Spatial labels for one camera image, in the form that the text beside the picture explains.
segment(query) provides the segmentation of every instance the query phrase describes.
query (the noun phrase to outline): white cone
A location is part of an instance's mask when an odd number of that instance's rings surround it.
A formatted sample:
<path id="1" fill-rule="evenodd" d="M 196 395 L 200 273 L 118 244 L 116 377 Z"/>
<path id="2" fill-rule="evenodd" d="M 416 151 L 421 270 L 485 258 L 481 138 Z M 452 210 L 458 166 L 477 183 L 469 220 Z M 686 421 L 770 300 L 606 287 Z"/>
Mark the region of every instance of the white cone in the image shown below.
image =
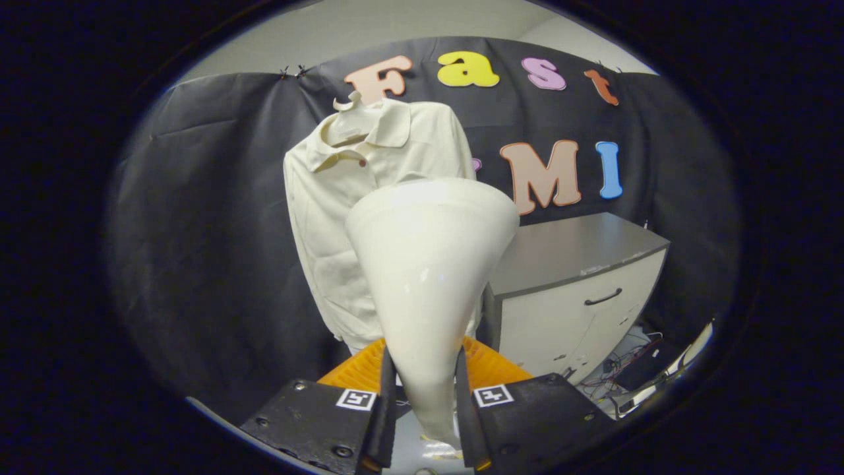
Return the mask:
<path id="1" fill-rule="evenodd" d="M 465 178 L 380 188 L 346 221 L 410 405 L 425 435 L 455 448 L 457 354 L 518 224 L 507 195 Z"/>

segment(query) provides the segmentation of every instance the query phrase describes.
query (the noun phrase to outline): peach letter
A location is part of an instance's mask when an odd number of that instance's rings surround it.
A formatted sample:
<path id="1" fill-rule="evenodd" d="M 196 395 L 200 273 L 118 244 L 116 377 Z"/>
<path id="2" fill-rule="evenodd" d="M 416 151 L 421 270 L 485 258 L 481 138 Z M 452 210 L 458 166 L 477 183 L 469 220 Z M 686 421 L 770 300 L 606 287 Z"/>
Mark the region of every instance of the peach letter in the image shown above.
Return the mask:
<path id="1" fill-rule="evenodd" d="M 612 104 L 613 106 L 619 105 L 618 98 L 613 96 L 609 92 L 609 81 L 602 78 L 601 74 L 598 74 L 598 71 L 594 69 L 589 69 L 588 71 L 583 73 L 583 75 L 592 80 L 592 84 L 595 85 L 595 89 L 598 90 L 598 93 L 601 95 L 602 99 L 604 99 L 608 104 Z"/>
<path id="2" fill-rule="evenodd" d="M 491 87 L 497 85 L 500 79 L 492 72 L 490 60 L 477 52 L 447 52 L 436 61 L 443 65 L 436 77 L 444 85 Z"/>
<path id="3" fill-rule="evenodd" d="M 371 104 L 378 102 L 382 97 L 387 97 L 387 90 L 391 90 L 396 96 L 404 94 L 404 78 L 395 69 L 407 71 L 413 65 L 408 57 L 391 57 L 380 63 L 349 73 L 343 80 L 351 83 L 360 93 L 360 101 L 363 104 Z M 379 77 L 381 71 L 387 71 L 384 74 L 384 79 Z"/>
<path id="4" fill-rule="evenodd" d="M 577 189 L 576 155 L 577 142 L 574 140 L 558 140 L 551 151 L 547 167 L 530 144 L 519 142 L 501 148 L 501 156 L 510 162 L 513 201 L 516 202 L 520 216 L 536 209 L 528 188 L 533 189 L 533 194 L 543 208 L 548 207 L 555 186 L 555 205 L 572 205 L 581 200 L 580 190 Z"/>

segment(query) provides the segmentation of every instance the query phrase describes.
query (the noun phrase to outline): black fabric backdrop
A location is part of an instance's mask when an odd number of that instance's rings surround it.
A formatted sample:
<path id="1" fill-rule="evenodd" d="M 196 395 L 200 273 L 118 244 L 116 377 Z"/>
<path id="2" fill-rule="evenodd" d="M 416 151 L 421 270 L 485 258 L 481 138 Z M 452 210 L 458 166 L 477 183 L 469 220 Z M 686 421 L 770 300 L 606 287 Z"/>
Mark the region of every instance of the black fabric backdrop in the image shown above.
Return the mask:
<path id="1" fill-rule="evenodd" d="M 442 84 L 436 59 L 452 51 L 485 55 L 500 83 Z M 517 41 L 402 41 L 323 63 L 300 79 L 195 79 L 167 90 L 139 126 L 113 180 L 107 253 L 124 324 L 166 384 L 239 423 L 288 379 L 318 379 L 348 356 L 324 327 L 301 271 L 282 160 L 334 112 L 333 99 L 352 90 L 346 74 L 397 55 L 414 64 L 402 72 L 400 100 L 454 109 L 483 163 L 479 181 L 512 196 L 503 145 L 527 142 L 547 164 L 557 140 L 579 144 L 582 200 L 538 205 L 523 226 L 609 211 L 648 220 L 672 242 L 645 310 L 654 330 L 682 345 L 728 310 L 740 253 L 730 161 L 666 80 Z M 565 90 L 533 85 L 525 57 L 551 61 Z M 589 69 L 609 81 L 618 106 L 603 101 L 583 74 Z M 619 145 L 617 199 L 598 193 L 598 141 Z"/>

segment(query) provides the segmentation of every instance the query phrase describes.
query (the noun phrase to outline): foam letter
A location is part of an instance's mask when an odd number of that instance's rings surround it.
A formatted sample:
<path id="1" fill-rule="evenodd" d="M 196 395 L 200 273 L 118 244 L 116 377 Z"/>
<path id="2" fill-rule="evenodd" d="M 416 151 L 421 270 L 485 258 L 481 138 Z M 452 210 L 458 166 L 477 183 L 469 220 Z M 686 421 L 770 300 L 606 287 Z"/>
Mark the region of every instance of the foam letter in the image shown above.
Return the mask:
<path id="1" fill-rule="evenodd" d="M 343 80 L 351 83 L 359 91 L 360 101 L 363 104 L 371 104 L 378 102 L 382 97 L 387 97 L 387 90 L 391 90 L 396 96 L 404 94 L 404 78 L 395 69 L 407 71 L 413 65 L 405 56 L 391 57 L 386 61 L 349 73 Z M 381 71 L 387 71 L 384 79 L 379 78 Z"/>
<path id="2" fill-rule="evenodd" d="M 522 60 L 522 67 L 530 74 L 527 78 L 540 89 L 563 90 L 565 79 L 555 71 L 557 67 L 547 59 L 526 57 Z"/>
<path id="3" fill-rule="evenodd" d="M 601 165 L 603 166 L 603 188 L 601 198 L 613 199 L 621 196 L 621 184 L 619 183 L 619 146 L 613 142 L 598 142 L 595 150 L 601 154 Z"/>
<path id="4" fill-rule="evenodd" d="M 437 59 L 443 67 L 436 77 L 444 85 L 479 85 L 491 87 L 498 84 L 499 77 L 492 72 L 490 60 L 482 54 L 469 51 L 447 52 Z"/>
<path id="5" fill-rule="evenodd" d="M 592 80 L 592 84 L 595 85 L 595 89 L 598 90 L 598 93 L 601 95 L 601 98 L 604 99 L 608 104 L 612 104 L 613 106 L 619 105 L 619 100 L 617 97 L 613 96 L 609 92 L 609 81 L 601 77 L 601 74 L 598 74 L 598 71 L 594 69 L 589 69 L 585 73 L 583 73 L 586 77 Z"/>
<path id="6" fill-rule="evenodd" d="M 530 144 L 519 142 L 501 148 L 501 156 L 510 162 L 513 201 L 516 202 L 520 216 L 536 209 L 536 204 L 530 199 L 529 188 L 533 189 L 533 194 L 543 208 L 548 207 L 555 186 L 555 205 L 572 205 L 581 200 L 580 190 L 577 189 L 576 155 L 577 142 L 574 140 L 557 141 L 547 167 Z"/>

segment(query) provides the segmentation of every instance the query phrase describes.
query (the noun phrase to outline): cable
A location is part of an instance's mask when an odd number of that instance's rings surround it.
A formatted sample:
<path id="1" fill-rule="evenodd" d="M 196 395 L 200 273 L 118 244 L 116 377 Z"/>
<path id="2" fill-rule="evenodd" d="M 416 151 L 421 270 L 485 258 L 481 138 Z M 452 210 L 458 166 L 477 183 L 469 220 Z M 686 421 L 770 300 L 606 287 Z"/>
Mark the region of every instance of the cable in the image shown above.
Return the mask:
<path id="1" fill-rule="evenodd" d="M 598 389 L 601 388 L 601 387 L 603 387 L 607 392 L 612 392 L 612 391 L 618 390 L 620 388 L 620 386 L 615 381 L 615 377 L 618 376 L 624 368 L 626 368 L 628 365 L 630 365 L 631 363 L 636 361 L 639 357 L 641 357 L 641 355 L 644 354 L 646 350 L 648 350 L 650 347 L 652 347 L 653 345 L 655 345 L 657 342 L 660 341 L 660 340 L 649 341 L 649 340 L 646 340 L 645 338 L 642 338 L 641 336 L 638 336 L 638 335 L 631 335 L 631 336 L 636 336 L 637 338 L 641 338 L 642 340 L 648 341 L 648 344 L 633 347 L 633 349 L 631 349 L 627 353 L 624 353 L 620 357 L 615 354 L 615 351 L 611 352 L 610 354 L 614 355 L 615 359 L 612 359 L 612 358 L 608 358 L 608 359 L 612 362 L 613 369 L 611 371 L 609 371 L 608 373 L 601 373 L 601 376 L 596 378 L 596 379 L 590 379 L 589 381 L 582 381 L 579 384 L 580 386 L 582 386 L 584 388 L 593 388 L 591 394 L 587 394 L 587 390 L 584 389 L 583 390 L 584 395 L 587 395 L 587 396 L 589 396 L 590 399 L 594 400 L 595 394 L 598 392 Z"/>
<path id="2" fill-rule="evenodd" d="M 613 407 L 615 407 L 615 420 L 621 419 L 621 416 L 619 415 L 619 403 L 616 402 L 615 399 L 613 399 L 612 396 L 607 396 L 607 397 L 609 398 L 610 401 L 613 402 Z"/>
<path id="3" fill-rule="evenodd" d="M 635 338 L 638 338 L 638 339 L 640 339 L 640 340 L 647 341 L 648 343 L 650 343 L 650 342 L 651 342 L 651 340 L 649 340 L 649 339 L 645 338 L 644 336 L 633 335 L 632 333 L 628 333 L 628 334 L 627 334 L 627 336 L 634 336 Z"/>

